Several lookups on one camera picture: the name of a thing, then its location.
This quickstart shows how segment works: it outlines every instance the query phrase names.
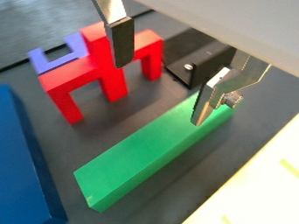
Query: toy block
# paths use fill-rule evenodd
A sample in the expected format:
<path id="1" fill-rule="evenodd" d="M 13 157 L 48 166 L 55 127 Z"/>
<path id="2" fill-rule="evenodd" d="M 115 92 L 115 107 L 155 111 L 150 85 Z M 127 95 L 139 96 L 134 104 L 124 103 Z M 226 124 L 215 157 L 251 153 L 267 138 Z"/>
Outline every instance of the toy block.
<path id="1" fill-rule="evenodd" d="M 79 32 L 64 38 L 64 41 L 67 43 L 68 48 L 72 50 L 72 53 L 64 55 L 55 61 L 48 61 L 41 48 L 37 48 L 28 52 L 29 60 L 32 62 L 32 66 L 37 74 L 44 74 L 53 68 L 60 67 L 71 61 L 88 56 L 88 49 L 85 47 L 85 43 Z"/>
<path id="2" fill-rule="evenodd" d="M 104 212 L 231 117 L 222 106 L 191 123 L 196 94 L 75 171 L 88 206 Z"/>
<path id="3" fill-rule="evenodd" d="M 103 93 L 111 102 L 128 94 L 124 69 L 116 69 L 104 30 L 104 23 L 80 30 L 87 43 L 88 57 L 76 59 L 39 77 L 69 124 L 83 119 L 80 109 L 71 98 L 71 91 L 92 81 L 99 81 Z M 146 77 L 154 81 L 162 76 L 163 40 L 152 31 L 135 35 L 135 60 L 142 60 Z"/>
<path id="4" fill-rule="evenodd" d="M 24 106 L 7 85 L 0 86 L 0 177 L 1 224 L 67 223 Z"/>

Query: black mount plate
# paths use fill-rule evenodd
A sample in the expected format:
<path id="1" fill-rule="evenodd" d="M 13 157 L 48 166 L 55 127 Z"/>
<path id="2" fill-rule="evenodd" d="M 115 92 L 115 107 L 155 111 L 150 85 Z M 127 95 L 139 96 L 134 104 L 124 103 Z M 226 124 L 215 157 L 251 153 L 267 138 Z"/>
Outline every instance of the black mount plate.
<path id="1" fill-rule="evenodd" d="M 190 29 L 166 40 L 164 67 L 182 84 L 192 89 L 230 65 L 235 52 L 234 47 Z"/>

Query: green block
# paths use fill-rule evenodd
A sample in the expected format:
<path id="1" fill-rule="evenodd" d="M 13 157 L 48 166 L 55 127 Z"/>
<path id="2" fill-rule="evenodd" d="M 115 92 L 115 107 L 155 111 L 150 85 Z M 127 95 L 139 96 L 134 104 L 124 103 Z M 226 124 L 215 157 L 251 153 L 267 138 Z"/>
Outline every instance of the green block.
<path id="1" fill-rule="evenodd" d="M 202 126 L 191 123 L 194 94 L 75 171 L 88 206 L 104 212 L 231 117 L 222 106 Z"/>

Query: red block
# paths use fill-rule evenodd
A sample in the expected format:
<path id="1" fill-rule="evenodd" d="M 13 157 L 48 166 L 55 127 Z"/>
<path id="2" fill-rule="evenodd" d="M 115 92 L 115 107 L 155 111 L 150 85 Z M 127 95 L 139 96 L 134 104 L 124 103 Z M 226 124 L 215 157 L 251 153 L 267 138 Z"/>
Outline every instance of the red block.
<path id="1" fill-rule="evenodd" d="M 99 81 L 103 93 L 111 102 L 127 95 L 124 69 L 116 69 L 103 22 L 80 30 L 89 55 L 73 60 L 39 77 L 44 91 L 52 98 L 69 124 L 83 118 L 71 98 L 71 91 L 92 81 Z M 142 60 L 142 69 L 150 81 L 162 76 L 163 39 L 154 31 L 135 35 L 135 58 Z"/>

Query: blue block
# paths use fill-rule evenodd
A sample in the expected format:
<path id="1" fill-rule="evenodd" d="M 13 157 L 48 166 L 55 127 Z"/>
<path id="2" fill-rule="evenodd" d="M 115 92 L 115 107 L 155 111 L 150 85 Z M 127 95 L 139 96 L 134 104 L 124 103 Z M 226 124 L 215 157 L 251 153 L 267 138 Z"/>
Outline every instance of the blue block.
<path id="1" fill-rule="evenodd" d="M 0 86 L 0 223 L 67 223 L 24 106 L 7 85 Z"/>
<path id="2" fill-rule="evenodd" d="M 64 64 L 69 63 L 71 61 L 89 55 L 84 39 L 79 32 L 76 32 L 75 34 L 64 38 L 64 41 L 69 49 L 72 50 L 72 53 L 64 55 L 55 61 L 51 61 L 51 62 L 48 61 L 41 48 L 36 48 L 35 50 L 27 53 L 29 56 L 29 60 L 32 62 L 35 72 L 37 74 L 44 74 L 49 72 L 53 68 L 60 67 Z"/>

